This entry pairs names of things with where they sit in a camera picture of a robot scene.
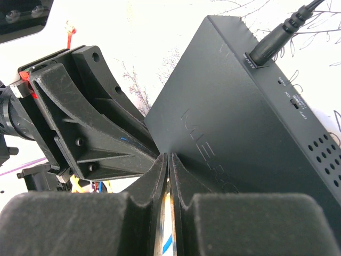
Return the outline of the black network switch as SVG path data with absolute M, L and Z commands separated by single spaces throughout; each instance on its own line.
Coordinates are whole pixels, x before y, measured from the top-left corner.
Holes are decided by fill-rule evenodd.
M 145 118 L 162 153 L 218 191 L 303 193 L 340 231 L 340 148 L 274 62 L 255 68 L 256 38 L 209 15 Z

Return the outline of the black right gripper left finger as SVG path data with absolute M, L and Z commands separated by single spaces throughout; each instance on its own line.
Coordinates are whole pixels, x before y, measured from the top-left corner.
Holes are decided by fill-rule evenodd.
M 1 255 L 162 255 L 168 157 L 119 193 L 29 192 L 1 211 Z

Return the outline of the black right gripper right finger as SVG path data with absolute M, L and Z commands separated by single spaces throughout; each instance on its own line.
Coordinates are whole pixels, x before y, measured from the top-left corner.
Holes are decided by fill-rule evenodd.
M 176 255 L 336 255 L 322 208 L 304 194 L 212 193 L 169 158 Z

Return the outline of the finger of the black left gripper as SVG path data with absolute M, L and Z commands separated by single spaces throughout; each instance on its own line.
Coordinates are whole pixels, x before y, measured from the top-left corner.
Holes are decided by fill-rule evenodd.
M 71 54 L 88 96 L 109 120 L 138 139 L 150 139 L 143 116 L 123 92 L 98 46 L 83 46 Z

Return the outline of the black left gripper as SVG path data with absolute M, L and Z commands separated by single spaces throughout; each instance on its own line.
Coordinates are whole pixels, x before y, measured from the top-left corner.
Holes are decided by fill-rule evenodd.
M 17 174 L 28 190 L 69 190 L 69 167 L 84 180 L 137 177 L 159 153 L 98 112 L 61 63 L 23 71 L 1 85 L 1 163 L 18 154 L 5 135 L 34 141 L 47 163 Z

